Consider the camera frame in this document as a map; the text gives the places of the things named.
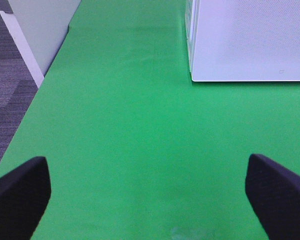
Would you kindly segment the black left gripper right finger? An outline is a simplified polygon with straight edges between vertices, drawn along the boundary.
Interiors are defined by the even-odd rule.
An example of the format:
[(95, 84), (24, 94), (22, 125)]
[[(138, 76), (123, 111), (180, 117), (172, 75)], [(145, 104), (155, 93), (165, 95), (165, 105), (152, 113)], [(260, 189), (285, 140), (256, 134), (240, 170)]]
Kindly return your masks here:
[(262, 154), (251, 154), (245, 194), (270, 240), (300, 240), (298, 174)]

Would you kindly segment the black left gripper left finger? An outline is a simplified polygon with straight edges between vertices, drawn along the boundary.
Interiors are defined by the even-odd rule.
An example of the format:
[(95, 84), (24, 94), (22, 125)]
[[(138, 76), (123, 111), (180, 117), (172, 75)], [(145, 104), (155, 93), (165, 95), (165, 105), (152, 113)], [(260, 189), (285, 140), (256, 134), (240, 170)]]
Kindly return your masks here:
[(51, 198), (47, 159), (36, 156), (0, 177), (0, 240), (29, 240)]

